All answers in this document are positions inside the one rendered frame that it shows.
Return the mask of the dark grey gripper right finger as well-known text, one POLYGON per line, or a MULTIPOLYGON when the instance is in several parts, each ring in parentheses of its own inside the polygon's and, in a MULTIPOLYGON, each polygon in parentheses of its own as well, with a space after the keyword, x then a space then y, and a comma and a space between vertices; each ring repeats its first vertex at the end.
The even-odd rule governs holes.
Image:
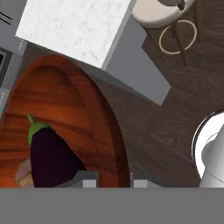
POLYGON ((145 172, 132 172, 131 185, 133 188, 161 188, 145 172))

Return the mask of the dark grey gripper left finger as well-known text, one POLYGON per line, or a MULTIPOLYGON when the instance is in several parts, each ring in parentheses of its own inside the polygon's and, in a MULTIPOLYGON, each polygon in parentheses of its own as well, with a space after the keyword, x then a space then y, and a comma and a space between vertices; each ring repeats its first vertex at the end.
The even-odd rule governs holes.
POLYGON ((98 186, 97 171, 78 171, 73 179, 59 185, 59 187, 96 188, 98 186))

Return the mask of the purple eggplant with green stem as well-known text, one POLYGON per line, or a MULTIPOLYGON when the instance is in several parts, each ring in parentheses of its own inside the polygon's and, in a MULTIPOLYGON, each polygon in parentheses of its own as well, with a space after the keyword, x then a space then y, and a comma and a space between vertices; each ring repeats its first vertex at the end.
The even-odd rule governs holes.
POLYGON ((67 142, 46 122, 27 115, 31 175, 35 187, 56 187, 72 180, 87 168, 67 142))

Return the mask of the tan chicken drumstick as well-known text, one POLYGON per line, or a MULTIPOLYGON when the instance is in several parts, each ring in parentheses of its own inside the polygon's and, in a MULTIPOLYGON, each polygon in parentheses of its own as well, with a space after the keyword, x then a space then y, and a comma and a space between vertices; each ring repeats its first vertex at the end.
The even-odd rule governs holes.
POLYGON ((31 160, 27 158, 22 161, 16 169, 14 175, 15 182, 19 188, 32 188, 34 187, 32 179, 31 160))

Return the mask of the white round object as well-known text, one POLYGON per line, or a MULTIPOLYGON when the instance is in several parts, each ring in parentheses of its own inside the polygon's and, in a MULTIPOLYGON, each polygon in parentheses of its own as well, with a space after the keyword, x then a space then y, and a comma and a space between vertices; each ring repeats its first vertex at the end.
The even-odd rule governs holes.
POLYGON ((199 188, 224 189, 224 109, 208 115, 192 138, 192 161, 199 174, 199 188))

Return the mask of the brown wooden plate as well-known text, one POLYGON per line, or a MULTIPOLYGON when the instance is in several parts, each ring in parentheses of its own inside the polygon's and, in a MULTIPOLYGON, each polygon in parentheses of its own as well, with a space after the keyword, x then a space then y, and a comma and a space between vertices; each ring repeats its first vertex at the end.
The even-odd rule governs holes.
POLYGON ((129 187, 130 170, 116 116, 95 83, 59 55, 33 61, 10 92, 0 122, 0 187, 14 187, 18 165, 30 156, 31 114, 49 123, 90 171, 100 187, 129 187))

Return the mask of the grey cabinet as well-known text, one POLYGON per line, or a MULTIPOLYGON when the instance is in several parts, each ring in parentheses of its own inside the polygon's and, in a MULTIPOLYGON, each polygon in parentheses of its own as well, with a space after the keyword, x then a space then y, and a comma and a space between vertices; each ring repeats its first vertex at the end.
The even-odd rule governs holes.
POLYGON ((16 36, 27 0, 0 0, 0 116, 18 77, 27 42, 16 36))

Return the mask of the white marble kitchen island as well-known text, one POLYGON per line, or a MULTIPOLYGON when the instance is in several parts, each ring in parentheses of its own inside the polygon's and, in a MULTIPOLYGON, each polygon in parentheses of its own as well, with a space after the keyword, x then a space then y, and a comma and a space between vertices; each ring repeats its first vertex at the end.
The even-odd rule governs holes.
POLYGON ((143 49, 136 0, 25 0, 16 36, 75 60, 87 74, 161 105, 171 85, 143 49))

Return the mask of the beige round stool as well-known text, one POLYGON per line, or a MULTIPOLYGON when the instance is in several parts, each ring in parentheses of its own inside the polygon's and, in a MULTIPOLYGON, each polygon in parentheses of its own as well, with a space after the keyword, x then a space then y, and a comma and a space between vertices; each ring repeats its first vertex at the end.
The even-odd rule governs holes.
POLYGON ((186 51, 195 40, 201 40, 199 0, 136 0, 131 15, 145 30, 160 55, 180 54, 184 63, 188 65, 186 51), (187 46, 183 46, 179 35, 180 23, 187 23, 193 28, 193 37, 187 46), (177 41, 176 52, 169 52, 163 47, 162 39, 167 30, 171 30, 177 41))

